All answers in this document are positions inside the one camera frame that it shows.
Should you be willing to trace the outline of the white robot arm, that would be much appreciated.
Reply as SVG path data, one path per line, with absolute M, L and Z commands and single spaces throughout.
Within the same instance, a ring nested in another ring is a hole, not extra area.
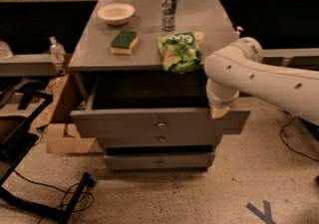
M 246 93 L 318 125 L 319 73 L 265 65 L 262 58 L 262 47 L 250 37 L 206 58 L 206 95 L 211 116 L 224 117 L 239 95 Z

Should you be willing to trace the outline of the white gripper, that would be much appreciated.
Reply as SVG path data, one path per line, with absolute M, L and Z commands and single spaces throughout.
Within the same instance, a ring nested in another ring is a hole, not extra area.
M 239 97 L 239 90 L 208 79 L 206 83 L 206 96 L 210 105 L 211 117 L 218 119 L 228 114 L 233 102 Z

